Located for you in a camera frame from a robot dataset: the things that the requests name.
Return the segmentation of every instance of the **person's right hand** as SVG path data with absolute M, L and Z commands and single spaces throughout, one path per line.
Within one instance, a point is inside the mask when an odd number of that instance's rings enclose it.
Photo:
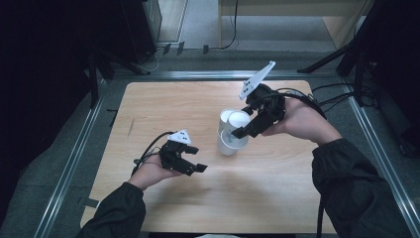
M 287 133 L 319 146 L 342 138 L 324 117 L 299 99 L 286 98 L 285 110 L 284 119 L 262 132 L 263 136 Z

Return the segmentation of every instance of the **person's left hand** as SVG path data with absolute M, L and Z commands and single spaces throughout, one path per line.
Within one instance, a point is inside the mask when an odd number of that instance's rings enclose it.
M 173 170 L 166 170 L 161 167 L 159 155 L 150 156 L 139 169 L 128 180 L 129 183 L 141 190 L 146 190 L 148 186 L 154 185 L 163 179 L 179 177 L 182 173 Z

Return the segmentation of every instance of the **white object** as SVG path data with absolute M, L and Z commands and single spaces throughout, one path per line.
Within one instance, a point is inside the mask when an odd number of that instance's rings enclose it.
M 266 75 L 272 70 L 275 66 L 275 61 L 270 61 L 269 64 L 261 69 L 259 72 L 254 74 L 254 76 L 250 77 L 248 80 L 244 81 L 244 86 L 242 87 L 241 94 L 239 94 L 239 98 L 244 100 L 250 93 L 252 93 L 263 81 Z
M 218 142 L 217 148 L 219 149 L 219 152 L 222 153 L 222 155 L 224 156 L 235 155 L 239 150 L 226 145 L 226 143 L 222 139 L 222 136 L 221 136 L 222 133 L 223 131 L 221 133 L 218 133 L 217 135 L 217 142 Z
M 186 129 L 183 129 L 182 131 L 178 131 L 176 133 L 173 133 L 172 135 L 169 135 L 167 139 L 169 141 L 179 142 L 186 145 L 191 144 L 191 140 L 189 139 Z
M 226 123 L 223 132 L 222 140 L 234 149 L 240 150 L 247 146 L 249 136 L 238 139 L 232 132 L 240 127 L 245 127 L 251 122 L 251 117 L 244 111 L 234 111 L 229 115 L 228 122 Z
M 223 131 L 223 128 L 225 127 L 226 123 L 228 122 L 229 115 L 231 115 L 232 112 L 237 111 L 235 109 L 225 109 L 220 113 L 220 120 L 219 120 L 219 130 L 217 131 L 219 134 Z

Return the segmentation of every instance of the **black jacket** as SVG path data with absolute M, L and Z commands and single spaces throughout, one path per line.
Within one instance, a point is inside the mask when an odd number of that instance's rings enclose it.
M 340 237 L 411 237 L 389 184 L 354 145 L 340 139 L 313 155 L 313 182 Z M 124 182 L 76 237 L 138 237 L 145 215 L 143 192 Z

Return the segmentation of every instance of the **white cup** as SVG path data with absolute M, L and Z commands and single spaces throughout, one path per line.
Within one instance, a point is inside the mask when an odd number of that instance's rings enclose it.
M 219 130 L 217 133 L 220 135 L 222 133 L 223 128 L 225 128 L 226 123 L 228 122 L 229 115 L 231 115 L 232 112 L 237 111 L 235 109 L 225 109 L 220 113 L 220 120 L 219 120 Z
M 232 132 L 240 127 L 245 127 L 251 122 L 251 117 L 245 111 L 234 111 L 229 117 L 222 132 L 223 142 L 231 148 L 240 150 L 247 146 L 249 136 L 238 139 Z
M 218 137 L 217 138 L 217 140 L 218 140 L 217 147 L 219 149 L 219 152 L 222 153 L 223 155 L 225 155 L 225 156 L 233 156 L 233 155 L 235 155 L 239 151 L 237 149 L 234 149 L 234 148 L 226 145 L 226 143 L 222 139 L 221 133 L 218 133 L 217 137 Z

